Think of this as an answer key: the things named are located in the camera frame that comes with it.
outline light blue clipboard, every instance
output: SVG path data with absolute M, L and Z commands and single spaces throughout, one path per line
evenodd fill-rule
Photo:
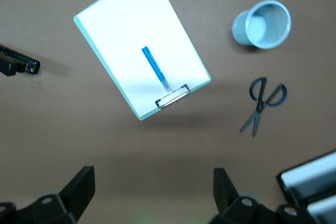
M 139 120 L 211 81 L 169 0 L 98 0 L 74 21 Z M 144 47 L 172 92 L 163 88 Z

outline scissor handle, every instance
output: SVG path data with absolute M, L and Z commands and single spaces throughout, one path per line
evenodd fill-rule
M 261 83 L 261 87 L 260 87 L 260 93 L 259 93 L 259 98 L 256 98 L 256 96 L 254 95 L 253 93 L 253 89 L 255 87 L 255 85 L 259 82 L 262 82 Z M 264 94 L 264 89 L 265 89 L 265 85 L 266 85 L 266 82 L 267 82 L 267 79 L 266 77 L 261 77 L 261 78 L 258 78 L 256 79 L 254 82 L 252 82 L 251 86 L 250 86 L 250 96 L 253 100 L 260 100 L 260 102 L 262 102 L 262 97 L 263 97 L 263 94 Z M 274 97 L 280 92 L 280 90 L 282 90 L 282 97 L 279 101 L 277 102 L 274 102 L 274 103 L 271 103 L 271 101 L 274 99 Z M 267 99 L 267 101 L 265 102 L 268 106 L 270 107 L 275 107 L 275 106 L 278 106 L 280 104 L 282 104 L 285 99 L 287 97 L 287 89 L 285 87 L 285 85 L 283 84 L 280 84 L 276 89 L 275 91 L 270 95 L 270 97 Z
M 262 82 L 259 96 L 260 95 L 263 96 L 266 81 L 267 81 L 266 77 L 261 77 L 261 78 L 256 79 L 254 82 L 252 82 L 252 84 L 250 86 L 250 96 L 253 100 L 255 100 L 255 101 L 258 100 L 258 98 L 256 98 L 256 96 L 253 94 L 253 89 L 254 89 L 255 85 L 257 85 L 258 82 Z
M 282 90 L 282 97 L 280 98 L 280 100 L 277 102 L 271 103 L 271 100 L 274 99 L 274 97 L 280 92 L 280 90 Z M 279 84 L 279 86 L 275 89 L 275 91 L 267 99 L 266 103 L 270 107 L 275 107 L 275 106 L 282 104 L 285 101 L 286 97 L 287 97 L 287 89 L 285 85 Z

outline scissors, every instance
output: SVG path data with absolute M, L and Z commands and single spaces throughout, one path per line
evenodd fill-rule
M 279 84 L 278 87 L 273 91 L 273 93 L 269 96 L 269 98 L 266 100 L 266 102 L 263 101 L 263 95 L 264 95 L 264 89 L 265 89 L 265 85 L 266 85 L 266 77 L 261 77 L 256 79 L 250 86 L 250 96 L 252 97 L 253 100 L 257 101 L 257 109 L 256 111 L 250 116 L 250 118 L 246 121 L 246 123 L 243 125 L 243 127 L 241 127 L 240 132 L 243 132 L 247 126 L 254 120 L 254 125 L 253 125 L 253 132 L 252 132 L 252 136 L 254 137 L 257 133 L 258 130 L 258 125 L 259 125 L 259 121 L 260 121 L 260 115 L 261 112 L 264 110 L 264 108 L 266 108 L 267 106 L 270 107 L 275 107 L 278 106 L 280 104 L 282 104 L 286 97 L 287 97 L 287 89 L 285 87 L 285 85 L 283 84 Z M 261 82 L 261 87 L 260 87 L 260 92 L 259 92 L 259 97 L 256 98 L 254 93 L 253 93 L 253 89 L 256 86 L 257 83 Z M 282 97 L 279 101 L 271 103 L 271 101 L 275 98 L 275 96 L 282 90 Z

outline brown surface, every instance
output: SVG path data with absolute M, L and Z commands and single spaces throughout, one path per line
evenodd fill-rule
M 214 167 L 238 191 L 275 209 L 275 176 L 335 148 L 336 0 L 278 0 L 292 15 L 288 39 L 251 50 L 233 19 L 262 0 L 170 0 L 213 81 L 138 121 L 72 21 L 96 0 L 0 0 L 1 43 L 41 61 L 37 76 L 0 76 L 0 201 L 18 208 L 63 188 L 94 165 L 97 191 L 80 223 L 207 223 L 216 214 Z M 240 127 L 282 82 L 286 102 Z

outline blue pen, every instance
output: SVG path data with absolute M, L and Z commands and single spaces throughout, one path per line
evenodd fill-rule
M 148 47 L 144 47 L 141 50 L 142 50 L 143 54 L 146 56 L 146 59 L 148 60 L 152 69 L 154 70 L 156 76 L 161 81 L 162 86 L 164 87 L 166 92 L 172 92 L 172 88 L 170 87 L 169 83 L 167 82 L 166 78 L 164 77 L 163 73 L 161 72 L 160 68 L 158 67 L 158 64 L 154 60 L 154 58 L 153 58 L 151 52 L 149 51 Z

